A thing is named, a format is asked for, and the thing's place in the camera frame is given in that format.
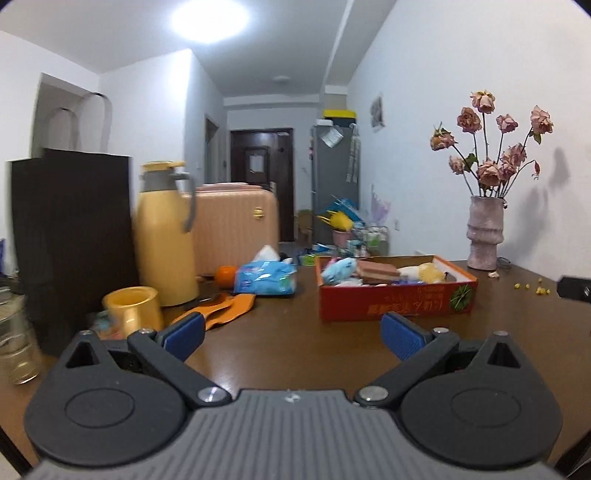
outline ceiling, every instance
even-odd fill
[[[170,28],[184,0],[12,0],[0,30],[96,73],[192,48],[224,96],[318,93],[348,1],[239,0],[250,15],[237,36],[194,44]],[[347,85],[394,0],[356,0],[328,83]],[[288,76],[286,84],[272,81]]]

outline pink flower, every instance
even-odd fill
[[[492,113],[495,111],[495,96],[486,90],[472,93],[472,106],[480,113]]]
[[[519,168],[526,158],[527,153],[525,152],[525,147],[520,143],[509,147],[503,152],[503,163],[509,163],[515,168]]]
[[[464,173],[464,161],[460,157],[449,157],[449,167],[456,175]]]
[[[499,130],[501,130],[501,132],[504,134],[512,132],[519,126],[519,124],[513,120],[513,117],[509,114],[506,114],[505,116],[499,115],[496,117],[496,124],[499,125]]]
[[[499,167],[487,158],[480,167],[478,167],[478,181],[487,187],[498,187],[501,183],[501,172]]]
[[[433,132],[433,136],[431,137],[431,149],[434,151],[442,150],[444,148],[449,148],[452,145],[455,145],[456,141],[453,138],[453,135],[439,126]]]
[[[550,114],[544,112],[539,106],[531,111],[531,128],[535,134],[550,134],[554,124],[550,121]]]
[[[482,128],[480,117],[469,106],[462,108],[462,113],[457,117],[457,126],[462,127],[462,132],[469,134],[475,134]]]
[[[515,175],[515,173],[517,173],[517,169],[510,163],[503,163],[499,168],[499,172],[501,173],[501,181],[506,183],[513,175]]]

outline brown door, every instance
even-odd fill
[[[239,130],[230,138],[232,181],[273,190],[279,202],[280,241],[293,241],[293,129]]]

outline orange fruit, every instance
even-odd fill
[[[234,279],[236,278],[236,271],[238,267],[224,266],[217,269],[215,282],[220,288],[234,289]]]

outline blue gripper pad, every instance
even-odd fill
[[[382,317],[381,335],[384,345],[403,362],[433,340],[433,335],[394,312]]]
[[[205,339],[205,318],[190,313],[158,334],[157,342],[168,353],[184,362]]]

